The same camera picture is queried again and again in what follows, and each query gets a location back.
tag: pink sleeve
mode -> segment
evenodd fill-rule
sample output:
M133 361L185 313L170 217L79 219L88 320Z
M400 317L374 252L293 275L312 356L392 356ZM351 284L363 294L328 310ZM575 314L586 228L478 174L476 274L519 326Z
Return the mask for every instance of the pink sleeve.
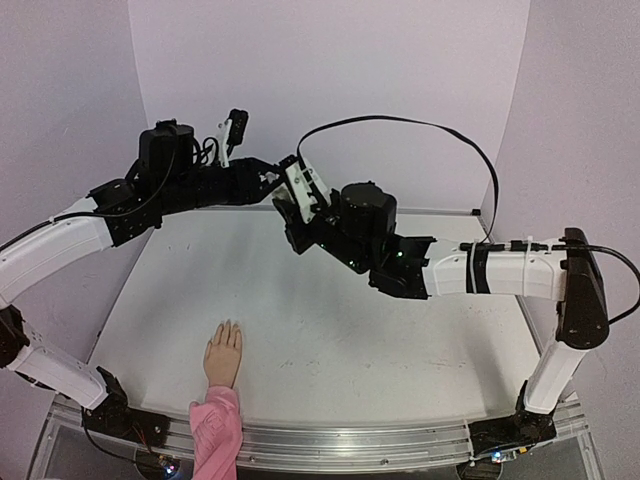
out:
M191 404L189 423L195 444L194 480L235 480L242 445L238 395L227 387L210 387L205 403Z

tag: white table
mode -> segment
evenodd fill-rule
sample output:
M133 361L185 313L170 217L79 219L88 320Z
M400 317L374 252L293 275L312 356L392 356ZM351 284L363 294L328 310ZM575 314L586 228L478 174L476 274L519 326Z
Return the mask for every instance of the white table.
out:
M126 282L91 363L132 406L185 414L202 400L202 355L239 322L245 422L389 424L513 411L538 354L514 297L399 300L318 247L298 256L274 211L166 218ZM482 238L471 216L398 216L398 233Z

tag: black tape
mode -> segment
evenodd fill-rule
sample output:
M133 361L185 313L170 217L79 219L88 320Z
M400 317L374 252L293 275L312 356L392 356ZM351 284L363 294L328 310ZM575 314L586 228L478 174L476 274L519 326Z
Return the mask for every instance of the black tape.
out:
M487 282L487 259L489 249L483 248L481 244L476 245L473 252L473 268L471 268L471 253L467 252L467 293L491 293ZM475 278L476 290L473 291L472 278Z

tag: white wall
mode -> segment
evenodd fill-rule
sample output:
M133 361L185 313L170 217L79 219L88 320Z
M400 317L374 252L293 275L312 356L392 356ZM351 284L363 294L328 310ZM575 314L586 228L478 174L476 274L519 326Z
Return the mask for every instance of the white wall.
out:
M0 243L126 173L146 127L126 1L5 1L0 13ZM86 258L18 299L87 358L140 244ZM52 395L0 370L0 477L26 474Z
M500 240L544 239L582 227L591 243L640 265L640 5L533 2L520 73L498 156ZM490 213L490 197L485 214ZM600 258L610 314L638 287L627 269ZM528 302L548 332L554 309ZM616 324L589 355L576 385L607 478L638 477L640 315Z
M132 0L149 123L200 139L233 107L251 121L239 155L276 162L341 117L406 115L459 128L495 158L529 2ZM445 133L366 124L305 146L327 183L375 180L404 207L479 208L482 161Z

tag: hand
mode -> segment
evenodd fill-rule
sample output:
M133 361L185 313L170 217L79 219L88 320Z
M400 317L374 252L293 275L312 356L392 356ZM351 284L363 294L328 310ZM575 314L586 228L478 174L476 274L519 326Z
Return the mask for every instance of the hand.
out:
M231 321L221 323L216 335L207 344L204 354L204 372L210 387L232 388L242 359L242 332Z

